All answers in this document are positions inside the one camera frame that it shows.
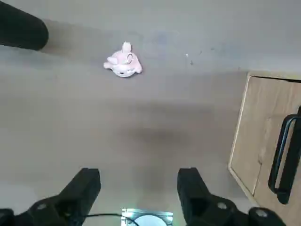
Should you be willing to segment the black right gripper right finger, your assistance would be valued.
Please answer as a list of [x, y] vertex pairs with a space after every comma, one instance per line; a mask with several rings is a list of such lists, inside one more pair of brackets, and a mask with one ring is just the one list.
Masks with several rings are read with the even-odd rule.
[[241, 212], [234, 202], [211, 194], [196, 168], [181, 168], [177, 192], [187, 226], [284, 226], [283, 220], [267, 208]]

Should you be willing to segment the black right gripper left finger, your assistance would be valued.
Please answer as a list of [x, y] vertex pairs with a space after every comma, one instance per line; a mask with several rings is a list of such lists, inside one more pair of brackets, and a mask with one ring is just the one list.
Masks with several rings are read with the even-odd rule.
[[28, 210], [15, 214], [0, 210], [2, 226], [81, 226], [101, 190], [100, 171], [82, 168], [57, 195], [35, 202]]

